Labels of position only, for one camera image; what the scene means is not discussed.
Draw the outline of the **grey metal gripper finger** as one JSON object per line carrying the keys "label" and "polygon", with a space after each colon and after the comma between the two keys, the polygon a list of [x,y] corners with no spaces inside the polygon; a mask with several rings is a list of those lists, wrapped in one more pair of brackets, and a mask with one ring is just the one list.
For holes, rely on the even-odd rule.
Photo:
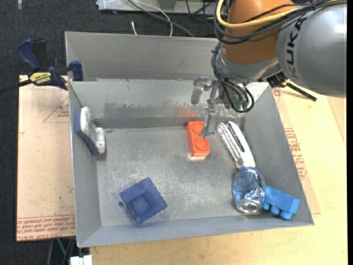
{"label": "grey metal gripper finger", "polygon": [[201,138],[207,138],[210,135],[214,134],[217,127],[218,113],[216,111],[216,108],[208,107],[207,112],[208,112],[208,115],[207,115],[205,126],[200,132]]}
{"label": "grey metal gripper finger", "polygon": [[201,76],[194,80],[194,90],[191,95],[191,103],[198,104],[203,91],[208,91],[212,85],[207,76]]}

